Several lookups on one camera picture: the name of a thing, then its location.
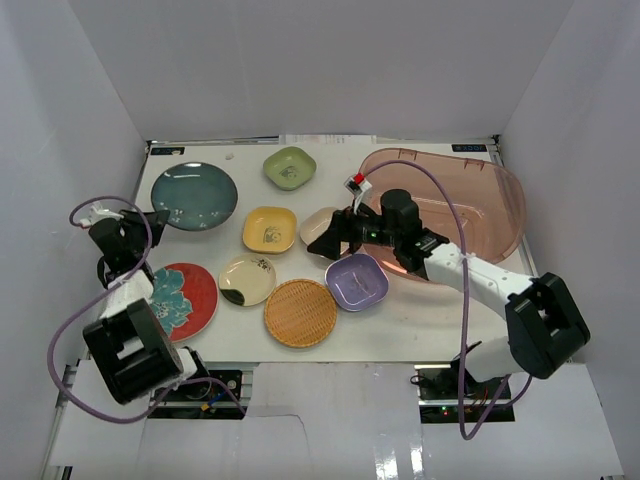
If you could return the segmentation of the teal round ceramic plate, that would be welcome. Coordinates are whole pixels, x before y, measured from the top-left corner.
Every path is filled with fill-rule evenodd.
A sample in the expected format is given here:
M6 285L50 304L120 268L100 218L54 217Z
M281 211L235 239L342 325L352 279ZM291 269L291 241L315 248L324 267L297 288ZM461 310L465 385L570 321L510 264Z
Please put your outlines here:
M238 203L238 190L220 167L188 162L165 170L154 182L151 204L169 212L167 223L183 231L205 231L226 222Z

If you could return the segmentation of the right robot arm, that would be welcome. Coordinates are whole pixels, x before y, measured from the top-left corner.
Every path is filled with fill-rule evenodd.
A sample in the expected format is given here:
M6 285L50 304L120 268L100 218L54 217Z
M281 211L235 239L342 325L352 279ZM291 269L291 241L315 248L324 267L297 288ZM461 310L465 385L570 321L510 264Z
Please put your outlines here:
M342 244L351 252L363 244L389 247L409 274L451 287L465 302L476 300L505 321L506 336L464 346L453 361L452 388L463 398L475 398L488 381L514 373L547 379L591 339L562 278L514 273L463 253L423 226L405 190L385 192L379 212L366 205L334 211L327 230L307 250L336 260Z

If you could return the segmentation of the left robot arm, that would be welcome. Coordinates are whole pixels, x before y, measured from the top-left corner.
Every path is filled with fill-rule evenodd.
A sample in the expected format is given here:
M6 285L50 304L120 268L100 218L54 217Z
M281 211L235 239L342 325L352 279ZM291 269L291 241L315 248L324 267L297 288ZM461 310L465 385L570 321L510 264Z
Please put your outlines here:
M150 306L154 279L143 256L159 243L168 218L167 211L113 212L94 204L80 221L102 252L98 278L109 291L83 338L108 391L122 405L162 387L178 387L191 399L211 387L197 352L173 346Z

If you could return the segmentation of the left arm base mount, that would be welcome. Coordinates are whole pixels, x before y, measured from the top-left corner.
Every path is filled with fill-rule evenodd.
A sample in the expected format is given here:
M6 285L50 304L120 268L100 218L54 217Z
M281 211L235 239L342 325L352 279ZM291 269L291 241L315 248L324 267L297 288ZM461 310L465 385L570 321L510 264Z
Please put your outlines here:
M210 369L209 376L224 383L242 408L248 408L251 372ZM222 386L206 382L171 391L149 415L151 419L171 420L242 420L244 416Z

